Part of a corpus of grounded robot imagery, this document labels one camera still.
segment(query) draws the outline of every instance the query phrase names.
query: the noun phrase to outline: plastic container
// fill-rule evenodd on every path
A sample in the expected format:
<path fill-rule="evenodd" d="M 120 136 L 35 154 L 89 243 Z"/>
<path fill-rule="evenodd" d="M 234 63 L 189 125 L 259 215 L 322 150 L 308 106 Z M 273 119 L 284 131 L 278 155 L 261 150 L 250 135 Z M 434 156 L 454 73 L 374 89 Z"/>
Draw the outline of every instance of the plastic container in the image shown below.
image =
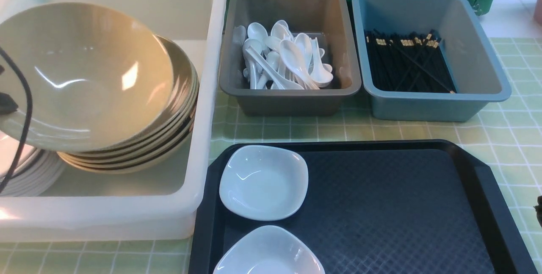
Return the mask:
<path fill-rule="evenodd" d="M 335 78 L 320 90 L 249 89 L 242 46 L 234 44 L 233 29 L 261 23 L 268 31 L 284 19 L 295 33 L 317 37 L 326 51 L 323 63 Z M 337 112 L 341 101 L 360 89 L 361 75 L 346 0 L 230 0 L 219 66 L 219 84 L 235 96 L 248 116 L 325 116 Z"/>
<path fill-rule="evenodd" d="M 190 236 L 207 175 L 226 0 L 0 0 L 0 21 L 32 6 L 64 1 L 126 12 L 186 51 L 201 83 L 193 139 L 146 171 L 101 175 L 68 168 L 44 197 L 0 198 L 0 241 Z"/>
<path fill-rule="evenodd" d="M 379 119 L 465 122 L 511 87 L 467 0 L 352 0 L 363 85 Z M 436 29 L 457 94 L 390 92 L 374 87 L 364 30 L 417 33 Z"/>

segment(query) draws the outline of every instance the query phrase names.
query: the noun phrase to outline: beige bowl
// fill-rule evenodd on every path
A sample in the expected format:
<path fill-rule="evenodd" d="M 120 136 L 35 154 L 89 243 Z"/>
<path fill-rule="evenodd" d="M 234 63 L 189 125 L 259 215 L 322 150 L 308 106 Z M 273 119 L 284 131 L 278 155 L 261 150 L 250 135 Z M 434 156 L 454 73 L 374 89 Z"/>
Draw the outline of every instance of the beige bowl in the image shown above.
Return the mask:
<path fill-rule="evenodd" d="M 160 143 L 153 147 L 143 147 L 137 151 L 134 151 L 127 155 L 122 155 L 116 158 L 110 158 L 107 160 L 95 159 L 95 160 L 83 160 L 59 152 L 58 155 L 68 163 L 74 163 L 80 166 L 85 166 L 87 168 L 97 168 L 97 169 L 117 169 L 125 166 L 133 166 L 139 163 L 147 162 L 151 158 L 155 158 L 162 154 L 165 150 L 170 149 L 173 145 L 176 144 L 182 137 L 186 136 L 188 133 L 192 132 L 192 126 L 194 124 L 194 113 L 195 108 L 188 117 L 188 119 L 180 125 L 174 127 L 172 133 L 168 133 L 161 137 Z"/>
<path fill-rule="evenodd" d="M 82 152 L 126 141 L 153 123 L 173 88 L 170 58 L 137 20 L 86 3 L 37 6 L 0 24 L 0 45 L 33 94 L 27 144 Z M 0 116 L 0 130 L 19 137 L 25 92 L 11 69 L 0 91 L 19 110 Z"/>
<path fill-rule="evenodd" d="M 131 144 L 115 149 L 93 152 L 74 152 L 66 155 L 70 155 L 71 157 L 82 160 L 83 162 L 87 162 L 87 160 L 111 161 L 112 158 L 118 158 L 119 156 L 141 152 L 143 149 L 153 148 L 160 144 L 163 138 L 167 138 L 169 135 L 174 133 L 176 128 L 180 127 L 183 123 L 186 123 L 191 109 L 194 108 L 196 104 L 196 99 L 197 93 L 194 93 L 194 97 L 190 97 L 190 100 L 187 100 L 187 102 L 190 103 L 189 108 L 186 108 L 186 110 L 183 112 L 179 112 L 173 120 L 161 127 L 155 134 L 142 138 L 140 141 L 134 141 Z"/>
<path fill-rule="evenodd" d="M 91 168 L 91 167 L 83 166 L 81 164 L 70 162 L 69 160 L 66 160 L 66 159 L 63 159 L 63 160 L 65 160 L 68 164 L 76 168 L 79 168 L 81 170 L 86 170 L 88 172 L 96 172 L 100 174 L 112 174 L 112 175 L 113 174 L 129 174 L 132 172 L 138 172 L 143 169 L 151 168 L 152 166 L 160 164 L 161 162 L 168 159 L 170 156 L 173 156 L 175 152 L 183 146 L 186 150 L 185 152 L 188 153 L 188 149 L 190 149 L 190 145 L 186 145 L 186 143 L 190 142 L 191 139 L 192 139 L 192 132 L 190 131 L 184 134 L 184 136 L 180 137 L 178 140 L 174 141 L 174 144 L 170 146 L 168 149 L 165 149 L 164 151 L 162 151 L 161 154 L 154 156 L 153 158 L 150 158 L 138 164 L 120 166 L 114 169 Z"/>
<path fill-rule="evenodd" d="M 187 103 L 187 100 L 188 97 L 191 96 L 190 93 L 192 92 L 195 83 L 198 81 L 196 68 L 184 50 L 169 39 L 161 36 L 156 37 L 164 45 L 171 60 L 174 72 L 174 88 L 171 98 L 168 101 L 168 105 L 160 116 L 144 131 L 138 133 L 136 137 L 145 137 L 154 134 L 156 129 L 171 122 L 175 115 L 178 114 L 180 110 L 184 109 L 184 106 L 191 105 Z"/>

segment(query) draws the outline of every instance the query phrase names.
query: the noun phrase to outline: stack of plates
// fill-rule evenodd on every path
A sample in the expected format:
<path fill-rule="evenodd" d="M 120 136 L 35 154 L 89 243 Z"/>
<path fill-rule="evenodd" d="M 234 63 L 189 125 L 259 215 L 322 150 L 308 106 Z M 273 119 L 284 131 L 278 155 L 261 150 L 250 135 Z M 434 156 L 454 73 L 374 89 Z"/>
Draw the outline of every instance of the stack of plates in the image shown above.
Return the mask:
<path fill-rule="evenodd" d="M 123 174 L 149 168 L 165 160 L 190 140 L 199 90 L 196 69 L 174 42 L 159 37 L 174 72 L 171 98 L 160 116 L 128 141 L 97 151 L 65 153 L 60 158 L 89 172 Z"/>
<path fill-rule="evenodd" d="M 8 173 L 19 141 L 0 132 L 0 181 Z M 47 190 L 65 168 L 52 151 L 25 145 L 14 175 L 0 197 L 36 197 Z"/>

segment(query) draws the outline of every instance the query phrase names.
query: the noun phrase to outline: tray rim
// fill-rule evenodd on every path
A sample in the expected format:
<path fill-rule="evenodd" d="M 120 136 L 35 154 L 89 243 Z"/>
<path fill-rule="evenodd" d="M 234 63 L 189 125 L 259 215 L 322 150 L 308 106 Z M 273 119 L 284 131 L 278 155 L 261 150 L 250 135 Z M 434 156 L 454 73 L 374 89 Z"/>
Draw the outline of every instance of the tray rim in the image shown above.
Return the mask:
<path fill-rule="evenodd" d="M 495 268 L 496 273 L 503 274 L 537 274 L 537 270 L 534 266 L 534 261 L 530 257 L 523 238 L 517 225 L 512 218 L 509 211 L 509 207 L 499 189 L 497 181 L 493 175 L 491 168 L 477 159 L 473 155 L 469 154 L 466 150 L 459 147 L 457 144 L 447 141 L 445 139 L 422 139 L 422 140 L 398 140 L 398 141 L 322 141 L 322 142 L 279 142 L 279 143 L 240 143 L 234 144 L 226 148 L 222 154 L 220 154 L 214 162 L 209 165 L 207 174 L 219 174 L 222 172 L 219 167 L 226 164 L 227 160 L 232 156 L 233 152 L 240 147 L 247 145 L 265 145 L 273 147 L 282 147 L 295 152 L 326 152 L 324 150 L 318 150 L 329 147 L 336 147 L 333 151 L 369 151 L 369 150 L 398 150 L 399 147 L 403 147 L 405 150 L 416 149 L 433 149 L 442 150 L 452 156 L 453 152 L 458 152 L 459 160 L 463 164 L 467 163 L 472 166 L 472 171 L 468 173 L 468 178 L 459 174 L 459 178 L 465 188 L 467 185 L 471 187 L 478 187 L 478 190 L 482 194 L 482 199 L 474 200 L 473 195 L 469 195 L 465 189 L 467 199 L 473 215 L 476 219 L 478 229 L 486 249 L 490 256 L 490 260 Z M 300 148 L 309 147 L 312 150 L 298 150 Z M 454 165 L 457 166 L 455 158 L 452 158 Z M 220 183 L 220 177 L 213 178 L 213 176 L 207 176 L 207 183 L 205 184 L 203 201 L 198 208 L 196 215 L 196 223 L 194 227 L 192 254 L 190 256 L 190 263 L 188 268 L 188 274 L 206 274 L 211 273 L 214 269 L 211 260 L 219 260 L 222 254 L 217 254 L 213 251 L 214 246 L 223 247 L 222 236 L 219 235 L 217 239 L 213 241 L 213 235 L 221 233 L 217 230 L 215 224 L 216 220 L 220 220 L 224 215 L 225 207 L 219 201 L 218 186 Z M 214 192 L 209 192 L 213 189 L 213 185 L 216 186 Z M 473 209 L 473 203 L 481 203 L 485 208 L 485 214 L 476 213 Z M 480 224 L 480 216 L 484 216 L 484 219 L 489 221 L 489 224 Z M 491 237 L 488 237 L 488 231 L 482 232 L 482 228 L 492 228 L 493 233 Z M 498 256 L 495 256 L 495 249 L 489 249 L 493 245 L 498 245 L 498 249 L 501 250 Z"/>

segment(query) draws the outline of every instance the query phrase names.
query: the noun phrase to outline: power cord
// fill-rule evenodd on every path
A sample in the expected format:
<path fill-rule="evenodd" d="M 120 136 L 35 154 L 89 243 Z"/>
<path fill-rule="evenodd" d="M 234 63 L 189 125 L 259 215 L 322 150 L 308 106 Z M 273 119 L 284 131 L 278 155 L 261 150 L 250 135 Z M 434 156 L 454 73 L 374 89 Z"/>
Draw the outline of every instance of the power cord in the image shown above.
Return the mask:
<path fill-rule="evenodd" d="M 21 85 L 23 86 L 23 89 L 25 89 L 25 95 L 27 98 L 27 114 L 25 116 L 25 123 L 23 124 L 23 130 L 21 132 L 21 139 L 19 140 L 19 146 L 17 147 L 17 151 L 15 152 L 15 157 L 13 158 L 11 166 L 9 167 L 8 172 L 4 176 L 4 179 L 2 180 L 2 182 L 0 182 L 0 194 L 1 194 L 2 191 L 4 191 L 4 189 L 8 185 L 8 182 L 11 180 L 11 177 L 15 173 L 17 164 L 19 164 L 19 160 L 21 159 L 21 154 L 23 153 L 23 148 L 25 147 L 28 131 L 30 129 L 30 121 L 32 120 L 33 103 L 32 103 L 32 93 L 30 91 L 30 87 L 28 85 L 27 79 L 25 78 L 25 76 L 23 75 L 19 67 L 17 67 L 15 62 L 13 62 L 13 60 L 10 58 L 10 56 L 8 56 L 8 54 L 6 53 L 6 51 L 4 51 L 2 47 L 0 47 L 0 56 L 4 58 L 4 60 L 8 63 L 9 67 L 15 72 L 17 77 L 19 77 L 19 81 L 21 81 Z"/>
<path fill-rule="evenodd" d="M 538 223 L 540 223 L 540 227 L 542 227 L 542 196 L 538 197 L 538 205 L 534 207 L 536 210 L 536 218 L 538 219 Z"/>

